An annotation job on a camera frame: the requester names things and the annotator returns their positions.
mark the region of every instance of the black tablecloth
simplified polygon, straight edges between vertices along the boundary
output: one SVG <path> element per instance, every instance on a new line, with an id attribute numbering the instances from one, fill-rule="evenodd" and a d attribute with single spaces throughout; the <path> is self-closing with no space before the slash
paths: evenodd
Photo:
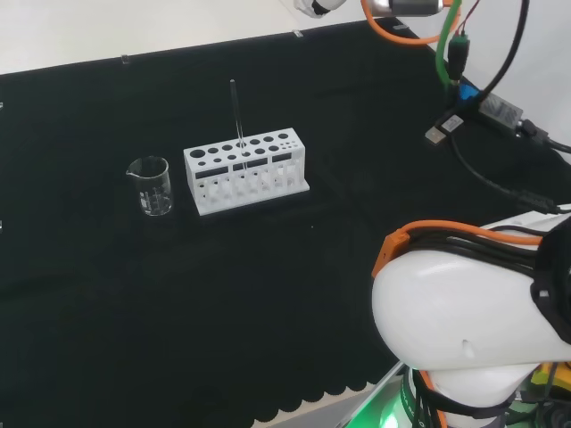
<path id="1" fill-rule="evenodd" d="M 183 149 L 293 127 L 309 194 L 199 218 Z M 370 271 L 411 220 L 521 212 L 423 135 L 434 55 L 365 23 L 0 78 L 0 420 L 18 427 L 225 426 L 360 389 L 395 362 Z M 489 177 L 565 198 L 554 155 L 465 126 Z M 125 178 L 171 165 L 146 218 Z"/>

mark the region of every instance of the beaker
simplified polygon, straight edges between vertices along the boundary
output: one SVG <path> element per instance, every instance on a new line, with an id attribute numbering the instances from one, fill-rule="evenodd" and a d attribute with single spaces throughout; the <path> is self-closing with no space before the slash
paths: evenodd
<path id="1" fill-rule="evenodd" d="M 147 216 L 162 216 L 172 208 L 169 163 L 156 156 L 147 156 L 131 163 L 126 173 L 138 192 L 141 209 Z"/>

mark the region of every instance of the white test tube rack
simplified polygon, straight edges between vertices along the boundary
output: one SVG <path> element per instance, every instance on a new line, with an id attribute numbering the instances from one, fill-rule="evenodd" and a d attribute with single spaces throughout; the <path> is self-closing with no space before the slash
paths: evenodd
<path id="1" fill-rule="evenodd" d="M 292 128 L 184 150 L 201 216 L 310 190 L 305 146 Z"/>

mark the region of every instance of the wire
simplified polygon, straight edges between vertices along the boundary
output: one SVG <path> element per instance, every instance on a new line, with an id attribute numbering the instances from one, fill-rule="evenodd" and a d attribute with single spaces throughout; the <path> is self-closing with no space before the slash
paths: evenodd
<path id="1" fill-rule="evenodd" d="M 514 58 L 516 57 L 517 54 L 517 50 L 519 49 L 519 45 L 521 44 L 521 39 L 524 35 L 525 24 L 527 23 L 529 3 L 530 0 L 521 0 L 521 9 L 519 11 L 519 19 L 517 21 L 516 35 L 514 36 L 513 42 L 511 43 L 511 48 L 509 49 L 508 56 L 506 57 L 504 63 L 501 65 L 501 68 L 498 71 L 498 73 L 494 76 L 494 78 L 488 84 L 488 86 L 485 89 L 483 89 L 478 95 L 469 98 L 463 104 L 459 104 L 454 108 L 445 112 L 444 115 L 436 122 L 437 128 L 440 128 L 442 124 L 452 116 L 461 114 L 462 112 L 467 111 L 472 107 L 480 104 L 495 89 L 495 87 L 498 86 L 500 81 L 504 78 L 504 76 L 509 70 L 509 67 L 511 66 L 511 63 L 514 61 Z"/>
<path id="2" fill-rule="evenodd" d="M 514 257 L 522 257 L 529 259 L 530 261 L 535 260 L 537 254 L 536 250 L 528 250 L 525 248 L 514 247 L 513 245 L 507 245 L 505 243 L 498 243 L 491 239 L 483 238 L 477 235 L 467 234 L 466 232 L 460 232 L 458 230 L 450 229 L 421 229 L 420 234 L 411 234 L 411 243 L 417 243 L 419 240 L 425 239 L 440 239 L 446 240 L 447 242 L 455 243 L 459 239 L 463 241 L 468 241 L 470 243 L 475 243 L 477 245 L 484 246 L 485 248 L 491 249 L 493 251 L 502 251 Z"/>
<path id="3" fill-rule="evenodd" d="M 502 187 L 501 185 L 497 185 L 493 181 L 487 179 L 482 174 L 477 172 L 474 168 L 472 168 L 472 166 L 466 161 L 466 159 L 464 159 L 464 156 L 462 156 L 462 153 L 460 153 L 458 145 L 456 144 L 456 140 L 454 139 L 454 135 L 449 134 L 449 138 L 450 138 L 450 148 L 452 149 L 452 153 L 454 154 L 454 157 L 462 164 L 462 166 L 465 169 L 467 169 L 470 172 L 470 174 L 472 174 L 474 177 L 476 177 L 478 180 L 480 180 L 482 183 L 484 183 L 488 187 L 491 187 L 496 192 L 501 193 L 504 196 L 508 196 L 509 198 L 514 197 L 514 194 L 512 191 L 506 189 L 505 187 Z"/>
<path id="4" fill-rule="evenodd" d="M 446 20 L 444 21 L 443 30 L 438 38 L 438 46 L 436 47 L 436 72 L 438 73 L 440 81 L 443 82 L 444 87 L 448 87 L 448 85 L 452 84 L 448 71 L 446 70 L 446 64 L 444 63 L 444 48 L 446 47 L 448 35 L 452 32 L 454 18 L 458 17 L 461 5 L 462 0 L 454 0 L 452 3 L 446 15 Z"/>
<path id="5" fill-rule="evenodd" d="M 457 254 L 459 256 L 467 257 L 469 259 L 479 260 L 482 261 L 483 263 L 488 263 L 494 266 L 498 266 L 500 268 L 513 270 L 514 272 L 518 272 L 519 274 L 526 275 L 531 278 L 534 277 L 534 271 L 529 267 L 518 265 L 516 263 L 502 261 L 494 257 L 488 257 L 460 246 L 453 246 L 450 244 L 417 243 L 411 245 L 409 247 L 409 250 L 410 251 L 432 250 L 432 251 L 449 252 L 451 254 Z"/>
<path id="6" fill-rule="evenodd" d="M 474 5 L 472 6 L 472 9 L 470 9 L 470 12 L 468 12 L 468 15 L 466 15 L 466 18 L 464 18 L 462 23 L 458 26 L 458 29 L 456 30 L 456 34 L 458 34 L 458 35 L 460 34 L 460 27 L 462 27 L 462 32 L 466 31 L 466 22 L 468 21 L 470 16 L 472 16 L 472 13 L 474 13 L 474 11 L 476 10 L 476 8 L 478 7 L 479 4 L 480 4 L 480 0 L 476 0 Z"/>
<path id="7" fill-rule="evenodd" d="M 501 193 L 503 196 L 507 196 L 510 199 L 516 200 L 522 205 L 525 205 L 533 210 L 539 211 L 543 214 L 565 214 L 566 212 L 560 207 L 558 207 L 555 202 L 545 196 L 541 196 L 539 194 L 531 193 L 527 190 L 524 191 L 514 191 L 509 190 L 501 185 L 494 183 L 492 180 L 487 179 L 482 174 L 477 172 L 472 166 L 464 159 L 462 153 L 460 153 L 458 145 L 456 144 L 456 140 L 454 139 L 454 135 L 452 133 L 448 133 L 448 137 L 450 139 L 450 148 L 452 150 L 452 154 L 454 157 L 462 164 L 462 166 L 468 170 L 470 174 L 480 180 L 482 183 L 491 187 L 498 193 Z"/>
<path id="8" fill-rule="evenodd" d="M 553 382 L 555 381 L 555 374 L 557 372 L 558 366 L 559 363 L 551 363 L 550 376 L 547 379 L 547 383 L 545 384 L 543 400 L 542 402 L 538 403 L 537 412 L 535 414 L 535 423 L 537 424 L 537 426 L 542 426 L 541 421 L 543 419 L 543 407 L 545 406 L 545 403 L 548 401 L 548 398 L 550 396 L 551 388 L 553 387 Z"/>
<path id="9" fill-rule="evenodd" d="M 512 252 L 504 252 L 493 247 L 487 247 L 485 245 L 480 245 L 477 243 L 472 243 L 470 241 L 464 241 L 462 239 L 454 237 L 440 237 L 440 238 L 426 238 L 418 243 L 421 244 L 436 244 L 436 245 L 449 245 L 453 248 L 462 248 L 465 250 L 472 251 L 474 253 L 482 254 L 490 259 L 500 259 L 512 264 L 518 264 L 522 266 L 527 266 L 532 268 L 535 265 L 535 259 L 533 257 L 527 257 L 519 254 L 514 254 Z"/>
<path id="10" fill-rule="evenodd" d="M 368 25 L 381 37 L 390 40 L 391 42 L 398 43 L 400 45 L 411 45 L 411 46 L 424 46 L 429 45 L 431 43 L 437 42 L 440 36 L 428 37 L 428 38 L 408 38 L 408 37 L 400 37 L 395 36 L 394 34 L 389 33 L 386 29 L 383 29 L 381 26 L 377 24 L 373 14 L 371 13 L 370 9 L 368 8 L 367 0 L 360 0 L 360 4 L 363 8 L 363 12 L 365 13 L 365 17 L 367 18 Z M 456 15 L 456 19 L 452 23 L 452 31 L 458 25 L 460 18 L 460 13 Z"/>
<path id="11" fill-rule="evenodd" d="M 490 230 L 494 232 L 500 232 L 503 230 L 513 230 L 516 232 L 521 232 L 522 234 L 534 235 L 534 236 L 545 236 L 547 232 L 543 232 L 542 230 L 534 230 L 528 227 L 521 227 L 521 226 L 514 226 L 514 225 L 503 225 L 503 226 L 496 226 L 492 227 Z"/>
<path id="12" fill-rule="evenodd" d="M 425 381 L 425 385 L 428 387 L 428 389 L 430 389 L 432 391 L 436 391 L 434 389 L 434 385 L 433 385 L 432 381 L 430 380 L 430 376 L 428 375 L 428 372 L 421 370 L 420 375 L 422 376 L 422 380 Z M 446 422 L 446 416 L 444 415 L 444 412 L 441 412 L 440 410 L 438 410 L 436 412 L 436 414 L 438 415 L 438 421 L 440 422 L 441 428 L 446 428 L 448 426 L 448 423 Z"/>
<path id="13" fill-rule="evenodd" d="M 558 143 L 556 141 L 553 141 L 549 137 L 547 137 L 547 139 L 545 140 L 545 143 L 550 148 L 552 148 L 553 150 L 557 150 L 558 152 L 571 153 L 571 147 L 569 147 L 568 145 L 564 145 L 562 143 Z"/>

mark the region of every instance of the white wall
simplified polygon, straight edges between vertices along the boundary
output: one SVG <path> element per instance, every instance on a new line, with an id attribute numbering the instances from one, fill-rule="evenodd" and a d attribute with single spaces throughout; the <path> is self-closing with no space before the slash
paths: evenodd
<path id="1" fill-rule="evenodd" d="M 278 0 L 1 0 L 0 75 L 294 27 Z"/>
<path id="2" fill-rule="evenodd" d="M 2 0 L 0 74 L 264 36 L 363 18 L 359 0 L 322 20 L 294 0 Z M 475 0 L 465 0 L 466 13 Z M 468 23 L 467 77 L 485 86 L 515 31 L 519 0 L 482 0 Z M 497 94 L 562 143 L 571 142 L 571 2 L 533 0 L 520 52 Z M 437 34 L 443 15 L 404 20 L 420 36 Z"/>

